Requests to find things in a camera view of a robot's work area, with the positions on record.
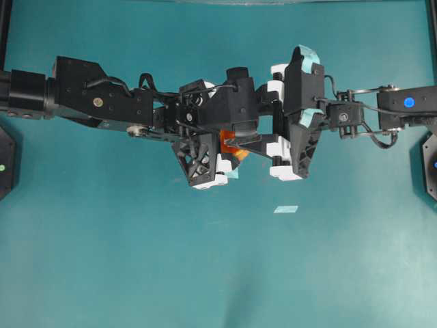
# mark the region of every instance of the small paper piece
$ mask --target small paper piece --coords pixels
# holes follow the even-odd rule
[[[298,208],[299,206],[278,206],[276,207],[276,210],[274,210],[274,213],[296,213]]]

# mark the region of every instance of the white plastic part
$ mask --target white plastic part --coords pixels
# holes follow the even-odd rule
[[[294,181],[302,179],[300,176],[293,173],[291,165],[272,166],[270,168],[270,175],[278,178],[281,181]]]
[[[273,80],[267,82],[267,91],[278,91],[279,100],[284,103],[285,84],[282,81]]]
[[[290,142],[279,136],[278,142],[270,142],[266,144],[266,153],[268,156],[280,156],[283,161],[292,161],[290,154]],[[282,181],[294,181],[302,179],[300,176],[293,173],[291,165],[272,166],[270,168],[270,175]]]
[[[216,178],[214,179],[214,181],[205,182],[193,187],[196,189],[204,190],[204,189],[209,189],[213,186],[227,185],[229,180],[225,174],[232,172],[232,163],[227,159],[222,159],[221,154],[217,154],[216,172],[223,172],[224,174],[216,173]]]
[[[292,156],[290,154],[290,148],[290,142],[279,136],[278,142],[270,142],[266,144],[266,153],[270,157],[280,156],[283,161],[291,161]]]
[[[232,171],[232,163],[231,161],[227,159],[222,159],[221,154],[217,155],[217,162],[216,162],[216,172],[231,172]]]
[[[285,78],[285,69],[287,68],[288,64],[278,64],[273,65],[270,68],[270,73],[273,75],[274,73],[281,73],[282,74],[282,80]]]
[[[214,179],[214,181],[198,184],[197,186],[194,186],[194,188],[199,190],[204,190],[204,189],[209,189],[213,186],[223,186],[223,185],[227,185],[227,176],[224,174],[216,174],[216,178]]]

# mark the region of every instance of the black cable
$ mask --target black cable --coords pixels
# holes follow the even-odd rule
[[[437,116],[436,112],[433,111],[415,111],[411,113],[406,113],[405,111],[389,111],[387,109],[381,109],[377,107],[372,107],[367,104],[363,103],[363,107],[370,109],[372,111],[378,111],[380,113],[389,114],[389,115],[396,115],[399,117],[406,117],[406,116],[416,116],[416,115],[422,115],[422,116]]]
[[[219,85],[215,85],[214,87],[209,87],[207,89],[182,92],[181,95],[186,95],[186,94],[202,94],[204,92],[211,92],[211,91],[214,91],[215,89],[220,89],[221,87],[232,87],[235,90],[238,89],[238,87],[236,85],[233,85],[233,84],[219,84]]]
[[[113,84],[121,85],[123,87],[123,90],[126,93],[126,95],[128,97],[132,98],[132,94],[130,93],[127,84],[124,81],[122,81],[116,77],[103,77],[101,79],[97,79],[97,80],[88,82],[85,84],[85,89],[89,89],[91,87],[96,87],[97,85],[100,85],[103,83],[113,83]]]
[[[323,102],[329,102],[329,99],[322,98],[322,97],[314,97],[314,101],[323,101]],[[368,104],[361,103],[364,108],[370,109],[372,111],[377,111],[379,113],[389,114],[389,115],[395,115],[399,116],[401,118],[408,117],[408,116],[437,116],[437,112],[434,111],[414,111],[414,112],[405,112],[405,111],[391,111],[387,109],[372,107]]]
[[[362,123],[364,129],[370,133],[370,138],[371,140],[381,149],[389,149],[391,147],[393,147],[396,144],[397,141],[397,131],[393,131],[391,133],[391,142],[390,143],[384,143],[382,141],[380,141],[376,136],[375,133],[372,131],[372,129],[370,128],[370,126],[367,125],[366,122],[363,121]]]
[[[339,95],[338,95],[337,90],[335,89],[335,80],[334,80],[334,78],[331,75],[325,75],[325,79],[326,78],[328,78],[330,80],[330,84],[333,87],[333,95],[334,95],[335,99],[338,100]]]

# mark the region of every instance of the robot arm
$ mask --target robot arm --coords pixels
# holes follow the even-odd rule
[[[145,73],[138,88],[130,90],[97,63],[58,57],[53,78],[1,71],[0,111],[36,120],[59,116],[131,137],[168,141],[188,184],[197,189],[225,185],[249,152],[271,159],[274,177],[307,178],[324,130],[338,130],[342,139],[367,135],[381,148],[390,148],[406,125],[426,125],[437,132],[437,87],[336,92],[333,85],[334,98],[328,99],[324,80],[334,80],[304,46],[294,50],[289,64],[273,66],[271,73],[273,80],[256,91],[247,68],[229,69],[220,85],[198,80],[178,92],[158,91]],[[378,93],[377,108],[355,100],[365,92]],[[364,109],[379,112],[381,131],[369,128]],[[261,115],[273,117],[271,134],[257,133]],[[378,133],[390,135],[391,143],[379,141]]]

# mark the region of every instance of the light blue tape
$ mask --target light blue tape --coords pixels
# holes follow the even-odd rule
[[[311,74],[311,67],[313,66],[313,63],[320,64],[320,58],[317,56],[317,53],[313,49],[310,49],[306,46],[300,45],[300,54],[304,56],[303,63],[302,63],[302,71]]]
[[[278,206],[276,210],[274,210],[275,214],[281,213],[296,213],[299,206]]]
[[[300,118],[300,124],[303,126],[306,126],[309,128],[309,125],[311,124],[313,120],[313,115],[316,113],[323,114],[323,111],[321,109],[314,109],[314,108],[307,108],[303,111],[302,117]]]
[[[238,167],[234,171],[226,172],[225,175],[229,179],[238,179]]]

